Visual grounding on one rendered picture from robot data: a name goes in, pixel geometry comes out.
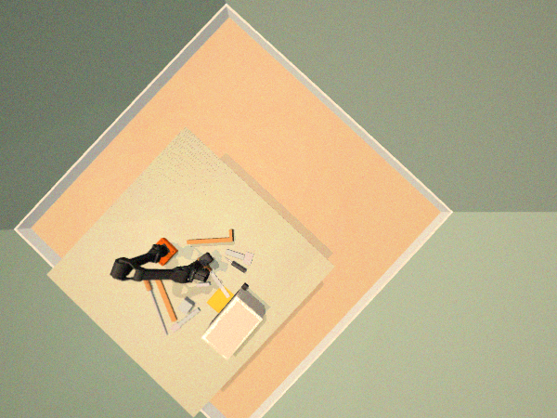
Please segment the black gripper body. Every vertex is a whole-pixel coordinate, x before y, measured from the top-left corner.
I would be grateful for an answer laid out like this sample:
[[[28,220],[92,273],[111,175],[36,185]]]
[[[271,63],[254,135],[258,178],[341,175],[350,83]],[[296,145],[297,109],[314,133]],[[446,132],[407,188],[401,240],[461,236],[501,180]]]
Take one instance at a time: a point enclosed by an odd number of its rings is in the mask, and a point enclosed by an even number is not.
[[[211,255],[207,252],[204,255],[201,256],[201,258],[194,262],[192,262],[191,264],[195,265],[196,268],[200,268],[200,266],[203,266],[204,264],[210,264],[212,261],[214,261],[214,259],[211,257]]]

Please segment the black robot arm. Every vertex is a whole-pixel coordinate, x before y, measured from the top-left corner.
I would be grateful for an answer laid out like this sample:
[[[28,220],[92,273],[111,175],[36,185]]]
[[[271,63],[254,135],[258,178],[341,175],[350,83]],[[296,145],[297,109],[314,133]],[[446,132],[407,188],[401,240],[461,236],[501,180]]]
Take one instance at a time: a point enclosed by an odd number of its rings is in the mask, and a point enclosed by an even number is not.
[[[191,283],[193,280],[206,282],[210,271],[207,268],[196,268],[195,265],[175,267],[173,269],[152,269],[142,268],[141,266],[150,263],[159,263],[161,257],[168,255],[170,250],[163,243],[152,244],[151,249],[146,254],[126,258],[120,257],[115,260],[110,275],[117,281],[173,281],[177,283]],[[127,278],[133,271],[136,271],[135,276]],[[189,277],[189,278],[188,278]]]

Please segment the beige cabinet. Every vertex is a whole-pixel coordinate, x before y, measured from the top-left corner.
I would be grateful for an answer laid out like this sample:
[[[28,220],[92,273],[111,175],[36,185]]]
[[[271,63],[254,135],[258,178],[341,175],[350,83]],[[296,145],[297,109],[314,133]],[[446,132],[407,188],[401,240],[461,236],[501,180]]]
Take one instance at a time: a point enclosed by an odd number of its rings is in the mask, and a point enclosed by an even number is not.
[[[265,306],[246,290],[248,286],[244,283],[235,295],[224,286],[230,295],[228,299],[219,288],[207,302],[218,315],[201,338],[226,360],[264,316]]]

